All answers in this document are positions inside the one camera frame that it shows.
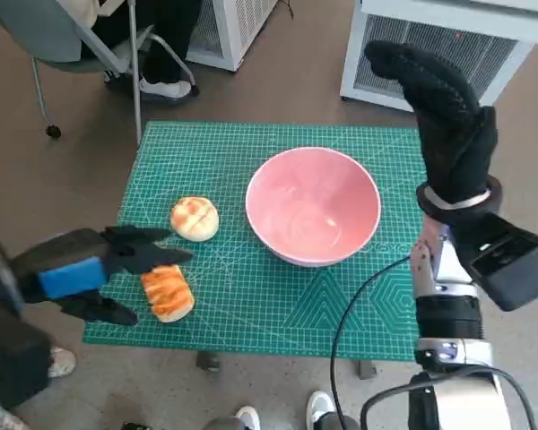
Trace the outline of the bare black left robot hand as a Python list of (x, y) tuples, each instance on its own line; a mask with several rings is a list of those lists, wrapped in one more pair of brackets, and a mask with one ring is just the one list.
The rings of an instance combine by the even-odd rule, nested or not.
[(56, 303), (62, 313), (85, 322), (134, 326), (136, 313), (100, 289), (121, 271), (139, 275), (189, 261), (191, 252), (157, 245), (170, 235), (166, 228), (132, 225), (78, 228), (15, 256), (10, 267), (28, 303)]

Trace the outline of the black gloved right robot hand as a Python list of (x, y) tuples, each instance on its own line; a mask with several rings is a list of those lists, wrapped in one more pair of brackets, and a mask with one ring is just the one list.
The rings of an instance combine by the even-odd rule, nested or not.
[(369, 42), (364, 54), (373, 74), (403, 88), (436, 196), (456, 204), (484, 194), (498, 143), (495, 108), (481, 106), (460, 69), (441, 56), (381, 40)]

